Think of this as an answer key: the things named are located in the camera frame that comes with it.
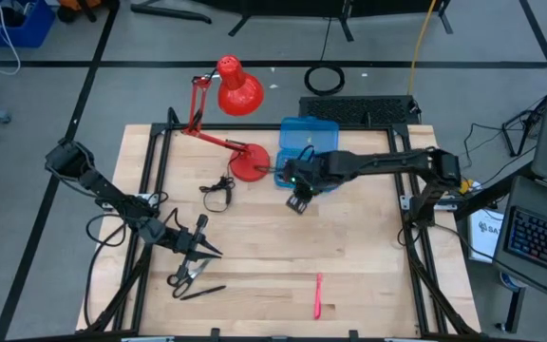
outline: lamp shade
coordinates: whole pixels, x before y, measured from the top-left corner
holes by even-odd
[[[263,102],[263,85],[255,76],[244,72],[234,55],[223,56],[217,63],[221,85],[218,89],[218,106],[233,116],[254,112]]]

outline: red marker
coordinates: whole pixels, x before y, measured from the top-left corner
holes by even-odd
[[[315,305],[313,307],[313,319],[320,318],[322,313],[322,302],[320,300],[320,293],[322,290],[322,274],[318,274],[315,283]]]

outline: blue bin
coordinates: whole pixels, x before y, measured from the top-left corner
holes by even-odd
[[[297,159],[308,145],[313,145],[313,151],[317,154],[336,150],[338,143],[339,123],[314,117],[286,118],[280,126],[280,151],[275,158],[275,168],[279,170],[287,160]],[[302,158],[306,159],[310,154],[311,150],[308,150]],[[278,186],[294,187],[284,182],[281,173],[276,173],[273,179]]]
[[[18,3],[25,5],[34,2],[33,9],[25,19],[25,23],[20,28],[6,28],[9,39],[15,48],[38,48],[46,39],[49,29],[54,23],[54,11],[46,4],[45,0],[18,0]],[[0,34],[0,47],[8,45]]]

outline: wooden table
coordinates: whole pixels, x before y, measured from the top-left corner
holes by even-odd
[[[125,193],[138,192],[149,129],[148,125],[125,129],[113,178]],[[410,126],[409,131],[413,148],[436,144],[431,126]],[[209,133],[261,144],[273,160],[278,150],[279,131]],[[385,153],[387,134],[341,131],[339,149]],[[178,207],[179,221],[195,227],[198,215],[207,214],[210,221],[205,233],[224,253],[223,259],[210,263],[188,294],[218,285],[227,285],[227,289],[188,301],[173,299],[166,278],[177,270],[181,255],[155,247],[141,334],[209,335],[212,328],[220,328],[224,336],[345,337],[348,330],[358,330],[361,337],[419,334],[406,251],[396,242],[401,223],[393,176],[348,182],[314,199],[303,216],[286,207],[291,192],[277,188],[273,175],[254,183],[237,180],[229,210],[209,213],[198,187],[216,183],[229,156],[230,152],[219,146],[173,133],[163,186],[170,200],[161,206],[162,215]],[[151,184],[157,167],[153,169]],[[209,199],[212,206],[223,196],[224,192],[213,194]],[[439,212],[436,221],[455,227],[452,214]],[[100,237],[118,225],[117,219],[106,219]],[[479,331],[458,238],[436,228],[429,234],[443,293]],[[122,247],[104,248],[96,263],[89,301],[92,320],[120,286],[126,246],[127,242]],[[324,274],[323,307],[321,318],[313,320],[317,273]],[[424,297],[429,329],[435,331],[427,290]],[[134,305],[134,294],[128,297],[128,305]],[[130,315],[131,310],[126,310],[126,328]],[[84,326],[80,316],[78,328]]]

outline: container lid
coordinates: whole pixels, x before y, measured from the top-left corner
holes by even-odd
[[[285,118],[280,126],[279,145],[282,149],[302,150],[313,145],[315,152],[337,149],[339,123],[314,117]]]

